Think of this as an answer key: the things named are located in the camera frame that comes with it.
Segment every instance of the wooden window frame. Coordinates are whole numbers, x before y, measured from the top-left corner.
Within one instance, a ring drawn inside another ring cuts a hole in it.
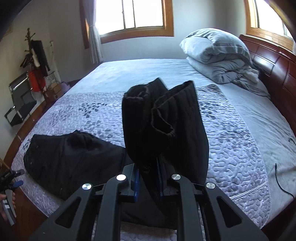
[[[131,29],[118,30],[100,35],[101,43],[109,43],[122,39],[139,37],[174,37],[173,4],[172,0],[162,0],[163,26],[135,27]],[[82,0],[79,1],[80,21],[85,49],[89,48],[88,24],[85,19]]]
[[[257,22],[257,11],[254,6],[253,0],[244,0],[245,9],[246,9],[246,19],[247,19],[247,35],[256,36],[262,39],[269,40],[271,42],[277,43],[278,45],[292,51],[293,50],[293,40],[288,37],[284,37],[267,30],[258,28]],[[271,5],[273,10],[278,13],[277,9]]]

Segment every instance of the gray comforter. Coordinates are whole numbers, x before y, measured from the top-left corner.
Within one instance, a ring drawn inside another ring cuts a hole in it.
[[[269,97],[258,78],[259,71],[251,67],[248,48],[236,36],[213,28],[200,29],[189,34],[180,46],[191,66],[215,83],[234,83]]]

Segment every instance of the window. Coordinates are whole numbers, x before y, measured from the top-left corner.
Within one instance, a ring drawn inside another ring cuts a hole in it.
[[[102,43],[174,35],[172,0],[97,0],[96,13],[96,27]],[[82,10],[80,14],[87,48],[88,25]]]
[[[293,49],[293,38],[289,30],[264,0],[245,0],[247,34],[267,39],[289,50]]]

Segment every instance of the coat rack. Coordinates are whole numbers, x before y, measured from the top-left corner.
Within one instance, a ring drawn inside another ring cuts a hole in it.
[[[36,33],[34,33],[32,36],[31,36],[31,32],[30,32],[30,28],[27,29],[27,35],[26,35],[26,39],[25,41],[28,41],[28,45],[29,45],[29,50],[25,50],[25,52],[29,52],[29,55],[31,56],[31,59],[30,59],[30,64],[31,64],[31,69],[35,69],[35,65],[34,65],[34,60],[33,60],[33,53],[32,53],[32,44],[31,44],[31,40],[32,40],[32,37],[35,35]]]

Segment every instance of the black pants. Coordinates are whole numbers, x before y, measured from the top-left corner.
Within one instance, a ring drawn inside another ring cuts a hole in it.
[[[62,136],[33,135],[24,156],[30,176],[63,200],[84,183],[106,183],[131,163],[125,148],[79,131]]]
[[[177,173],[204,185],[209,143],[193,82],[169,91],[160,79],[132,87],[123,98],[122,119],[129,156],[158,208],[175,219],[174,204],[162,203],[159,197],[156,158],[162,156]]]

